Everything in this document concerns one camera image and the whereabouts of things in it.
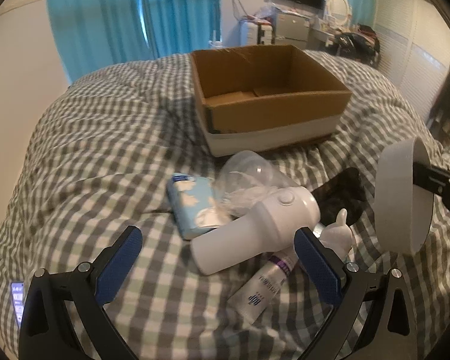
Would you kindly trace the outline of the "white suitcase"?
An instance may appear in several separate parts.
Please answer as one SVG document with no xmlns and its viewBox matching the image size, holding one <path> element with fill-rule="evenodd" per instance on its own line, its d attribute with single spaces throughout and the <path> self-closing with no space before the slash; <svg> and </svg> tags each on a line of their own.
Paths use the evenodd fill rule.
<svg viewBox="0 0 450 360">
<path fill-rule="evenodd" d="M 268 22 L 243 21 L 240 26 L 241 45 L 271 45 L 273 27 Z"/>
</svg>

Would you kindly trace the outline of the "large blue curtain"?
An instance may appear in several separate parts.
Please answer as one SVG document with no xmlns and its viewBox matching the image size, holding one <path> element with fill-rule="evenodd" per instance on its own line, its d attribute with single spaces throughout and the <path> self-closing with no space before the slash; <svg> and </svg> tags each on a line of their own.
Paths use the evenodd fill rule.
<svg viewBox="0 0 450 360">
<path fill-rule="evenodd" d="M 46 0 L 69 81 L 116 63 L 209 47 L 220 38 L 219 0 Z"/>
</svg>

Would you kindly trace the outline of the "clear plastic bag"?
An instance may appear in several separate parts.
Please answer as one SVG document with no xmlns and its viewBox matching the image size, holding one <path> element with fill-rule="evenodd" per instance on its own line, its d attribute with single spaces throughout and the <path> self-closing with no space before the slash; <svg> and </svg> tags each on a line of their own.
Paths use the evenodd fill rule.
<svg viewBox="0 0 450 360">
<path fill-rule="evenodd" d="M 213 183 L 219 211 L 232 218 L 246 215 L 255 203 L 279 189 L 297 186 L 298 183 L 251 150 L 232 155 Z"/>
</svg>

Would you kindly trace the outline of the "white BOP toothpaste tube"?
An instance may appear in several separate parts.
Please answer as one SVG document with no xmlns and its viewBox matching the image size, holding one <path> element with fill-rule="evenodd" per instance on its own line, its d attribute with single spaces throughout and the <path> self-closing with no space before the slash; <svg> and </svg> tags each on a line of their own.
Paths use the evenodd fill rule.
<svg viewBox="0 0 450 360">
<path fill-rule="evenodd" d="M 227 304 L 245 322 L 255 323 L 272 299 L 279 293 L 298 261 L 292 246 L 274 253 L 247 283 L 235 292 Z"/>
</svg>

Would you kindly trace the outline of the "white dressing table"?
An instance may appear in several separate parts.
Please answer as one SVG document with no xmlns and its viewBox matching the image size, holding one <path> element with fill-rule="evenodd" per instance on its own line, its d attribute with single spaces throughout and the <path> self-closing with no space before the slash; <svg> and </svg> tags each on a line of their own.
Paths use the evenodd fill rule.
<svg viewBox="0 0 450 360">
<path fill-rule="evenodd" d="M 334 31 L 328 32 L 328 27 L 322 27 L 322 20 L 315 16 L 310 22 L 307 49 L 324 50 L 326 47 L 332 46 L 334 41 Z"/>
</svg>

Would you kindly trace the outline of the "white tape roll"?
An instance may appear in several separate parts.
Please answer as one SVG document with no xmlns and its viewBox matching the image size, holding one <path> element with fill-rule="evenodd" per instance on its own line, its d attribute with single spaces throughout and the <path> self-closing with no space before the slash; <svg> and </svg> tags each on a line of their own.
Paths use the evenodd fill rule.
<svg viewBox="0 0 450 360">
<path fill-rule="evenodd" d="M 387 146 L 376 172 L 376 236 L 382 249 L 415 255 L 422 248 L 433 216 L 433 194 L 413 182 L 413 165 L 430 164 L 418 137 Z"/>
</svg>

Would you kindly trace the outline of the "white louvered wardrobe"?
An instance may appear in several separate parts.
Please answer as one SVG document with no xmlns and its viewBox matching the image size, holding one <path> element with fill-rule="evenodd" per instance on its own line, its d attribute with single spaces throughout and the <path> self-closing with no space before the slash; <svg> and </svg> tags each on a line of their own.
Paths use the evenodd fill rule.
<svg viewBox="0 0 450 360">
<path fill-rule="evenodd" d="M 450 70 L 450 29 L 429 0 L 376 0 L 379 71 L 427 120 Z"/>
</svg>

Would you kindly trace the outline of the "brown cardboard box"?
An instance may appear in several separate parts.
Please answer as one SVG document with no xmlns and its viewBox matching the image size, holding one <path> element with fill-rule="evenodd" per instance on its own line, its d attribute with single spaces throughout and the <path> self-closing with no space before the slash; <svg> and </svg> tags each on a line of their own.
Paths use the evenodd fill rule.
<svg viewBox="0 0 450 360">
<path fill-rule="evenodd" d="M 240 46 L 190 54 L 196 113 L 215 157 L 332 135 L 350 90 L 304 50 Z"/>
</svg>

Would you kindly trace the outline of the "grey mini fridge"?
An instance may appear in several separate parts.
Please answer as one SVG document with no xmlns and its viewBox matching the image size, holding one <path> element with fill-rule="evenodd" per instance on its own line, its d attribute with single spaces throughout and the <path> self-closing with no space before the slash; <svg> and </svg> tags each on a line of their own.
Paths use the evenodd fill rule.
<svg viewBox="0 0 450 360">
<path fill-rule="evenodd" d="M 311 21 L 306 16 L 285 12 L 274 15 L 274 43 L 292 45 L 304 50 L 307 47 Z"/>
</svg>

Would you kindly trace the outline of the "white hair dryer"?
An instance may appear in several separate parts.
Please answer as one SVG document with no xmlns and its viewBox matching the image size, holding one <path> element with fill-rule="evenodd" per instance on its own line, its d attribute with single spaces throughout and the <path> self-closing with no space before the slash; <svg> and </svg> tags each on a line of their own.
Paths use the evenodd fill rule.
<svg viewBox="0 0 450 360">
<path fill-rule="evenodd" d="M 257 202 L 249 212 L 191 241 L 198 270 L 212 275 L 263 253 L 292 245 L 295 232 L 314 228 L 320 208 L 304 187 L 280 189 Z"/>
</svg>

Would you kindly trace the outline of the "blue tissue pack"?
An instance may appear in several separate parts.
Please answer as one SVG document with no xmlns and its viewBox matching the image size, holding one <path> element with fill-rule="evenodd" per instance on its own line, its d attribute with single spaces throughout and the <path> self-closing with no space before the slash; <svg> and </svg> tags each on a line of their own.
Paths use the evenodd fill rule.
<svg viewBox="0 0 450 360">
<path fill-rule="evenodd" d="M 208 178 L 174 173 L 166 193 L 180 236 L 190 241 L 231 221 L 215 201 Z"/>
</svg>

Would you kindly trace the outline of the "black pouch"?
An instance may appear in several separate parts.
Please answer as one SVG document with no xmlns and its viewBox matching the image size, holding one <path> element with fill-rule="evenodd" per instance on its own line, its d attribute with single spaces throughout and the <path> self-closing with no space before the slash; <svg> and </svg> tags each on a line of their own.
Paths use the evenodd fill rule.
<svg viewBox="0 0 450 360">
<path fill-rule="evenodd" d="M 320 209 L 320 223 L 324 226 L 334 223 L 341 209 L 347 210 L 346 224 L 352 226 L 365 210 L 366 191 L 361 173 L 355 167 L 346 168 L 312 194 Z"/>
</svg>

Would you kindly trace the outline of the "oval vanity mirror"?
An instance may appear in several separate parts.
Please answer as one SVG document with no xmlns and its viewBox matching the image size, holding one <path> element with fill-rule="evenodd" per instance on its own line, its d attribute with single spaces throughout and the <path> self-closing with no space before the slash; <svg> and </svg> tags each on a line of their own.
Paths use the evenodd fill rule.
<svg viewBox="0 0 450 360">
<path fill-rule="evenodd" d="M 350 25 L 353 10 L 348 0 L 327 0 L 323 19 L 333 28 Z"/>
</svg>

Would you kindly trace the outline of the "black bags pile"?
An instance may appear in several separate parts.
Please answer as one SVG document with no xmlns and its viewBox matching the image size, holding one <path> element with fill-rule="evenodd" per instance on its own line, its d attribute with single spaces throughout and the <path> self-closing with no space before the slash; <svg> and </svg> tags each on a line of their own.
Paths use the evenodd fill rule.
<svg viewBox="0 0 450 360">
<path fill-rule="evenodd" d="M 339 32 L 325 46 L 330 55 L 352 59 L 369 67 L 378 68 L 380 40 L 376 32 L 365 24 L 359 24 L 350 32 Z"/>
</svg>

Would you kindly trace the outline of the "smartphone with lit screen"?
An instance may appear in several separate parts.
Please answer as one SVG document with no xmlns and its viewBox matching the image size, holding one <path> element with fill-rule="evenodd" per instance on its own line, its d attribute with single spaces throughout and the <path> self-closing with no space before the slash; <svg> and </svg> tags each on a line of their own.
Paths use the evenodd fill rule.
<svg viewBox="0 0 450 360">
<path fill-rule="evenodd" d="M 25 302 L 24 283 L 12 282 L 10 285 L 10 292 L 15 320 L 17 322 L 17 326 L 20 328 L 23 321 L 23 311 Z"/>
</svg>

